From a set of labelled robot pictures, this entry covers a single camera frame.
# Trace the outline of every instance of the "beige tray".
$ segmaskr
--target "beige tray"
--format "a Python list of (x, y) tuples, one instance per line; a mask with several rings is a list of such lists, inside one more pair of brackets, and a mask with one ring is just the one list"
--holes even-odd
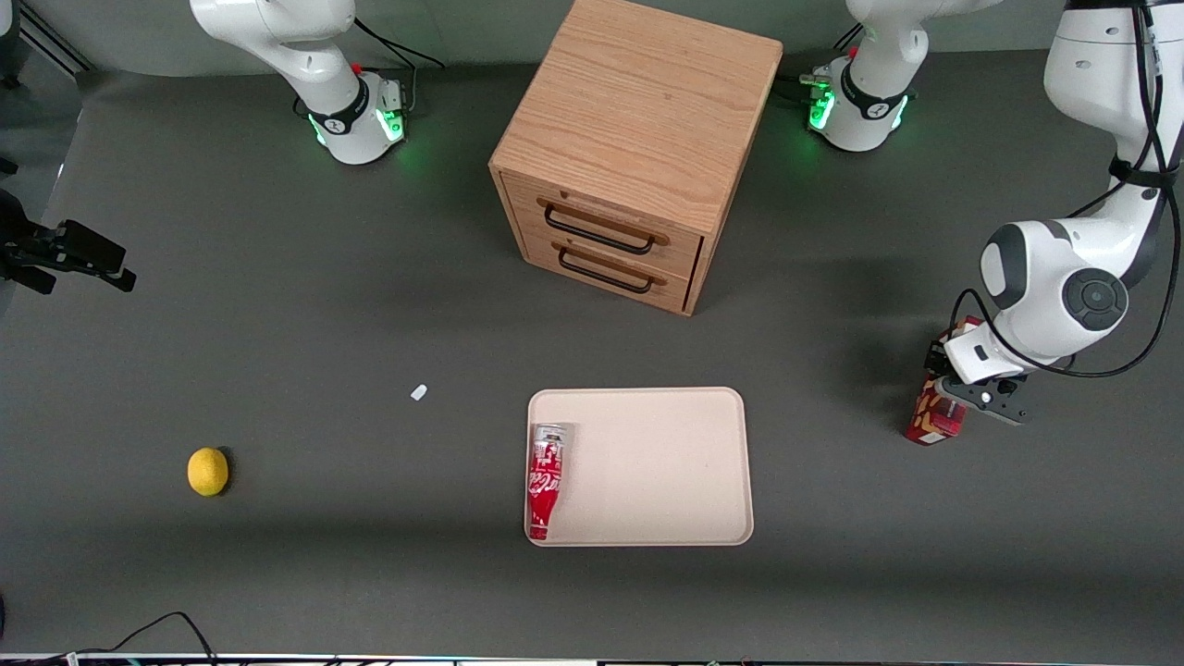
[(568, 425), (559, 501), (535, 545), (722, 546), (752, 536), (744, 401), (732, 389), (540, 391), (528, 433), (535, 423)]

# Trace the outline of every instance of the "wall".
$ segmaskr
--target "wall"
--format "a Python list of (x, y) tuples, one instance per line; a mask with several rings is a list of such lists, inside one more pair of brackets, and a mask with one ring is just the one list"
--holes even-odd
[[(829, 46), (850, 25), (839, 0), (643, 0), (648, 5), (780, 39), (787, 52)], [(186, 0), (26, 0), (102, 69), (163, 76), (266, 71), (210, 39)], [(358, 0), (378, 32), (448, 63), (538, 62), (571, 0)], [(1009, 0), (973, 15), (932, 21), (935, 51), (1044, 49), (1061, 0)], [(391, 58), (359, 31), (339, 40), (373, 65)]]

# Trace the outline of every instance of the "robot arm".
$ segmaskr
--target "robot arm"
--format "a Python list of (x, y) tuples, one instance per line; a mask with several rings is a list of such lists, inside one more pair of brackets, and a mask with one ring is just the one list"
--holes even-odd
[(329, 41), (354, 24), (354, 0), (189, 0), (189, 8), (211, 37), (256, 56), (288, 81), (337, 160), (369, 162), (403, 139), (398, 83), (355, 73)]
[(1098, 342), (1121, 324), (1127, 289), (1147, 274), (1179, 166), (1184, 0), (1147, 5), (1156, 30), (1147, 31), (1153, 53), (1146, 66), (1165, 72), (1153, 122), (1167, 164), (1158, 164), (1151, 151), (1140, 91), (1151, 75), (1139, 76), (1134, 31), (1143, 28), (1131, 8), (1074, 9), (1070, 2), (1049, 52), (1044, 88), (1062, 113), (1114, 135), (1112, 196), (1092, 216), (1006, 224), (990, 238), (980, 270), (999, 308), (998, 334), (979, 326), (946, 342), (960, 379), (955, 385), (1025, 374)]
[(858, 53), (816, 68), (819, 87), (810, 129), (843, 151), (871, 151), (900, 123), (906, 91), (929, 52), (921, 21), (967, 14), (1002, 0), (847, 0), (867, 30)]
[(46, 273), (92, 275), (121, 292), (130, 292), (136, 274), (123, 267), (127, 251), (72, 219), (49, 229), (25, 216), (20, 201), (0, 190), (0, 315), (21, 284), (50, 294), (57, 277)]

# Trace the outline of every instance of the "gray table surface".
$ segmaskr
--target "gray table surface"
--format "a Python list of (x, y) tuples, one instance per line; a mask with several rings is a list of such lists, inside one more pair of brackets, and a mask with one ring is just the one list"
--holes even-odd
[[(773, 100), (691, 319), (517, 256), (485, 161), (530, 68), (425, 72), (408, 141), (354, 168), (278, 77), (91, 81), (47, 220), (140, 283), (0, 324), (0, 647), (184, 609), (224, 652), (1180, 662), (1184, 321), (1124, 377), (1034, 379), (1028, 427), (901, 435), (984, 239), (1105, 187), (1042, 66), (933, 57), (866, 155)], [(1143, 344), (1165, 264), (1081, 367)], [(745, 398), (752, 539), (532, 546), (530, 396), (682, 385)], [(224, 498), (186, 485), (201, 446), (234, 452)]]

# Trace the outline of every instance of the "coca-cola logo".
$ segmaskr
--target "coca-cola logo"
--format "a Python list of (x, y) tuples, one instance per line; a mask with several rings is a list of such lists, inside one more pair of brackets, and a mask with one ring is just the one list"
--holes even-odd
[(527, 484), (530, 495), (539, 497), (548, 491), (559, 489), (559, 476), (551, 472), (532, 472), (530, 481)]
[(555, 455), (559, 454), (559, 447), (547, 446), (540, 447), (535, 444), (534, 447), (534, 461), (536, 463), (551, 463), (554, 462)]

